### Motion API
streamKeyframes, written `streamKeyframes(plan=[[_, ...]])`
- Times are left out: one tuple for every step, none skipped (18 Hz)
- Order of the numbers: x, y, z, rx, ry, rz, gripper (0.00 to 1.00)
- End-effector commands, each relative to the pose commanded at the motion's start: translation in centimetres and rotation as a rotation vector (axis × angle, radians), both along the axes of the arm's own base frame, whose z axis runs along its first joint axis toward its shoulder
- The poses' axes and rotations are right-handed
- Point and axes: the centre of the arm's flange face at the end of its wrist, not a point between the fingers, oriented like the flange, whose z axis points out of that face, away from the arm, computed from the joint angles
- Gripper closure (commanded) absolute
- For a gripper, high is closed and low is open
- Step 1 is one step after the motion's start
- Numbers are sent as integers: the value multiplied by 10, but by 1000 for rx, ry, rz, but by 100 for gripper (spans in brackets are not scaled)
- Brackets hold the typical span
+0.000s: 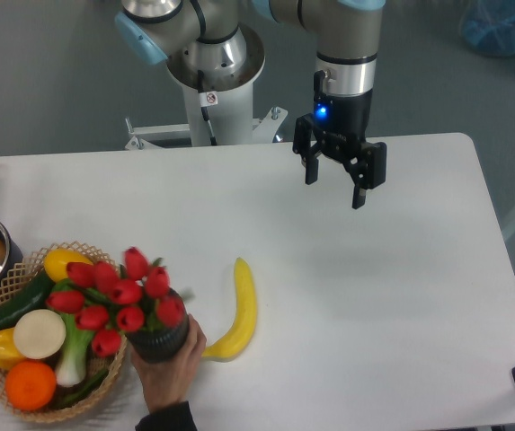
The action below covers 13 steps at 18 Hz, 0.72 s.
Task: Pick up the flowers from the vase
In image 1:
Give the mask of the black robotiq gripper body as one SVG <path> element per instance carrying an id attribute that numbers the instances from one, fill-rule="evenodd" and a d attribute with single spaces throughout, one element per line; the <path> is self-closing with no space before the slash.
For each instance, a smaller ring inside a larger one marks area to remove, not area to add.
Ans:
<path id="1" fill-rule="evenodd" d="M 366 141 L 371 102 L 371 90 L 354 96 L 320 92 L 314 97 L 313 130 L 323 155 L 341 164 L 358 156 Z"/>

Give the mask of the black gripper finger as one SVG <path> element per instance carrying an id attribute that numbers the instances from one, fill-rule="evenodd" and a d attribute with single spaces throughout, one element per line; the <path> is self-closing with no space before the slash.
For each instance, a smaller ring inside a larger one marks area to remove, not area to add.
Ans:
<path id="1" fill-rule="evenodd" d="M 365 205 L 367 191 L 386 181 L 387 146 L 363 142 L 348 151 L 345 160 L 343 166 L 354 183 L 352 208 L 359 209 Z"/>
<path id="2" fill-rule="evenodd" d="M 318 179 L 318 144 L 312 145 L 314 121 L 311 114 L 297 118 L 293 139 L 293 152 L 298 154 L 305 167 L 305 184 L 311 185 Z"/>

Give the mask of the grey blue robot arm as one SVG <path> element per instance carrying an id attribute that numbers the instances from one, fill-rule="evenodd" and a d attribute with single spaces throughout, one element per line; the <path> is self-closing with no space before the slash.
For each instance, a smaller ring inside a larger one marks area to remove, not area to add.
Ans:
<path id="1" fill-rule="evenodd" d="M 254 9 L 316 39 L 313 108 L 297 118 L 293 150 L 305 182 L 318 159 L 341 164 L 354 184 L 352 205 L 386 179 L 386 145 L 370 143 L 372 101 L 384 5 L 380 1 L 257 1 Z M 259 35 L 243 24 L 236 1 L 125 1 L 120 36 L 149 65 L 166 64 L 181 86 L 195 146 L 254 143 L 253 83 L 265 63 Z"/>

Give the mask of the dark sleeved forearm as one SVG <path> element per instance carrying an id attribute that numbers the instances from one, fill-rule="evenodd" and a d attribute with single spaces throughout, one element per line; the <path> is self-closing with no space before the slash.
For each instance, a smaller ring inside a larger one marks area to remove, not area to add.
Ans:
<path id="1" fill-rule="evenodd" d="M 139 420 L 136 431 L 197 431 L 188 401 L 149 413 Z"/>

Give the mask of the person's hand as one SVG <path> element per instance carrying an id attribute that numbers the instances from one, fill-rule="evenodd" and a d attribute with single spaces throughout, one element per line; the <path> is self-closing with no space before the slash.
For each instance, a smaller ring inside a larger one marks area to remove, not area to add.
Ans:
<path id="1" fill-rule="evenodd" d="M 148 363 L 132 347 L 131 363 L 138 373 L 149 413 L 186 401 L 197 374 L 207 339 L 199 323 L 189 314 L 189 332 L 181 349 L 169 360 Z"/>

